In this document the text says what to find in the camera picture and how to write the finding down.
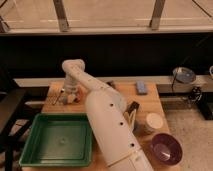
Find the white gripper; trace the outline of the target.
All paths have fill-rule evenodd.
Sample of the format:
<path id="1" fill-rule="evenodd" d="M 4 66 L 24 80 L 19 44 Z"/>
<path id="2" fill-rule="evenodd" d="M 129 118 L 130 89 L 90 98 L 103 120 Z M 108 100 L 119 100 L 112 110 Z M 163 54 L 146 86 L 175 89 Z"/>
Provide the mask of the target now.
<path id="1" fill-rule="evenodd" d="M 66 93 L 62 93 L 60 102 L 62 104 L 73 103 L 76 100 L 76 96 L 79 93 L 77 80 L 71 76 L 66 76 L 64 80 L 64 90 Z"/>

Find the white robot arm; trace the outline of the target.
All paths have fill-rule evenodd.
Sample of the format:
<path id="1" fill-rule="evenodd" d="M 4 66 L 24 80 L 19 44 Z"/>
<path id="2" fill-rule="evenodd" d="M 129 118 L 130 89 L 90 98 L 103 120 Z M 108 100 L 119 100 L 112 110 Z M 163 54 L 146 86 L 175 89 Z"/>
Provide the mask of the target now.
<path id="1" fill-rule="evenodd" d="M 81 59 L 65 60 L 65 92 L 74 94 L 77 83 L 88 89 L 85 110 L 110 171 L 154 171 L 123 116 L 125 98 L 114 88 L 85 72 Z"/>

